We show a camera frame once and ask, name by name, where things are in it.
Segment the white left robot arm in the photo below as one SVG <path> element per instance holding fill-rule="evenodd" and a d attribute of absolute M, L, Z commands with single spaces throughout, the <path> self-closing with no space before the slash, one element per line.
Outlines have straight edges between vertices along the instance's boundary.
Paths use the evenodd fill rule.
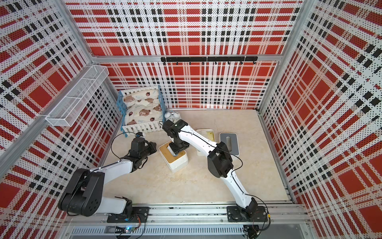
<path fill-rule="evenodd" d="M 117 162 L 94 169 L 77 169 L 59 199 L 58 208 L 69 216 L 108 214 L 118 220 L 130 219 L 133 217 L 132 201 L 125 197 L 104 197 L 103 188 L 114 179 L 142 168 L 143 161 L 156 152 L 155 142 L 136 137 L 128 154 Z"/>

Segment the white tissue box base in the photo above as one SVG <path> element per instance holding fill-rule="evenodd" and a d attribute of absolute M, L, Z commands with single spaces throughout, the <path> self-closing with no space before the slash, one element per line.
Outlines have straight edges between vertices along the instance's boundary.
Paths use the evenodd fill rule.
<path fill-rule="evenodd" d="M 170 141 L 159 147 L 160 154 L 173 173 L 176 173 L 189 164 L 187 153 L 183 150 L 177 156 L 173 156 L 169 151 Z"/>

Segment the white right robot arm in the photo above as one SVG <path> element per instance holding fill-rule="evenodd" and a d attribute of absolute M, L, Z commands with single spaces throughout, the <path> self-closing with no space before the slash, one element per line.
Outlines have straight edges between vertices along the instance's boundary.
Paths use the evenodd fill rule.
<path fill-rule="evenodd" d="M 268 222 L 270 220 L 267 207 L 259 206 L 256 201 L 257 197 L 249 195 L 240 182 L 225 143 L 207 139 L 182 119 L 177 122 L 167 120 L 162 124 L 162 129 L 172 140 L 168 146 L 172 154 L 178 155 L 189 146 L 193 146 L 203 153 L 207 158 L 209 172 L 214 177 L 221 179 L 234 197 L 242 220 L 247 222 Z"/>

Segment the bamboo tissue box lid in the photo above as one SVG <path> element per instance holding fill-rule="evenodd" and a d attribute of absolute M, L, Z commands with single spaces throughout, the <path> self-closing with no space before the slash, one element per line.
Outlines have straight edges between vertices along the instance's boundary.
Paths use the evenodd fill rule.
<path fill-rule="evenodd" d="M 188 162 L 188 156 L 187 153 L 183 150 L 181 151 L 177 156 L 173 156 L 170 150 L 168 149 L 169 144 L 171 141 L 166 142 L 165 144 L 161 145 L 159 147 L 159 151 L 163 158 L 165 159 L 166 163 L 171 166 L 175 166 L 178 164 L 182 164 L 184 162 Z"/>

